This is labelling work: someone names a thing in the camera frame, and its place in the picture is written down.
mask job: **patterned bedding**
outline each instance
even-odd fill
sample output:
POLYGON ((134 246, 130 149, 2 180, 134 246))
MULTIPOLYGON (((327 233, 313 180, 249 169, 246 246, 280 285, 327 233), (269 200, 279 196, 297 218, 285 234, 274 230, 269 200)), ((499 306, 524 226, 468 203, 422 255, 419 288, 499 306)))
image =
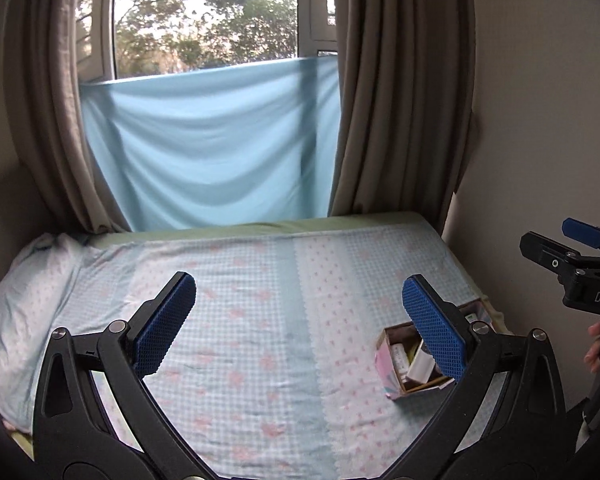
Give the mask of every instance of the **patterned bedding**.
MULTIPOLYGON (((456 304, 478 297, 436 232, 408 224, 107 249, 45 237, 0 284, 0 412, 30 431, 46 339, 128 319, 174 272, 196 306, 158 373, 144 379, 172 424, 221 476, 373 477, 414 440, 446 390, 393 402, 374 368, 375 341, 408 320, 403 280, 423 274, 456 304)), ((103 375, 96 382, 119 437, 136 446, 103 375)), ((462 446, 478 439, 490 393, 462 446)))

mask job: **cardboard box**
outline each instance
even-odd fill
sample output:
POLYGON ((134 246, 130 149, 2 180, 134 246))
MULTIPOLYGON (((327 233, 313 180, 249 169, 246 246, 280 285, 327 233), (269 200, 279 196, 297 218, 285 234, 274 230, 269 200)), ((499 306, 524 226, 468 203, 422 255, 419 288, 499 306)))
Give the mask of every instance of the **cardboard box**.
MULTIPOLYGON (((479 320, 488 323, 493 328, 491 317, 487 313, 481 300, 475 300, 471 303, 459 307, 460 312, 465 316, 475 314, 479 320)), ((434 368, 429 381, 425 384, 408 381, 403 383, 398 377, 398 373, 391 356, 390 346, 396 343, 403 343, 405 349, 421 341, 420 334, 413 323, 407 322, 400 325, 390 326, 382 330, 378 342, 376 343, 376 370, 380 375, 384 394, 391 400, 400 399, 417 392, 427 392, 429 390, 441 390, 449 386, 454 380, 442 375, 438 368, 434 368)))

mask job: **brown curtain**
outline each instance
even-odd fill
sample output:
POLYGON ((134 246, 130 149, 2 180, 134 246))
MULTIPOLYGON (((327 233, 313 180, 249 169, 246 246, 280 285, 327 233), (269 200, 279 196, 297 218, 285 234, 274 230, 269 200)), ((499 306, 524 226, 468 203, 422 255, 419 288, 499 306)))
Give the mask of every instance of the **brown curtain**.
POLYGON ((84 138, 75 63, 77 0, 10 0, 4 91, 13 141, 62 228, 127 229, 84 138))
POLYGON ((440 233, 463 164, 473 0, 336 0, 333 216, 410 210, 440 233))

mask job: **window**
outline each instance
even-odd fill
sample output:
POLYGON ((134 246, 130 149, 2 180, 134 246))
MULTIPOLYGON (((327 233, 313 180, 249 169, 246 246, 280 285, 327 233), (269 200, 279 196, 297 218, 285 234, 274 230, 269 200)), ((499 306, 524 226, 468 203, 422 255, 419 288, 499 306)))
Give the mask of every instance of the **window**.
POLYGON ((334 0, 78 0, 82 81, 334 52, 334 0))

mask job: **tree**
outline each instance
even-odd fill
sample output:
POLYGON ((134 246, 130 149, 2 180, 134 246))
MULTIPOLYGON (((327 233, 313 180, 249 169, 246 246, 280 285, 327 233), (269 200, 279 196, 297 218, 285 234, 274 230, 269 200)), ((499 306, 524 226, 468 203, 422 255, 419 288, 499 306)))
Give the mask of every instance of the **tree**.
POLYGON ((296 54, 296 0, 199 0, 198 13, 194 0, 116 1, 128 7, 115 24, 120 77, 296 54))

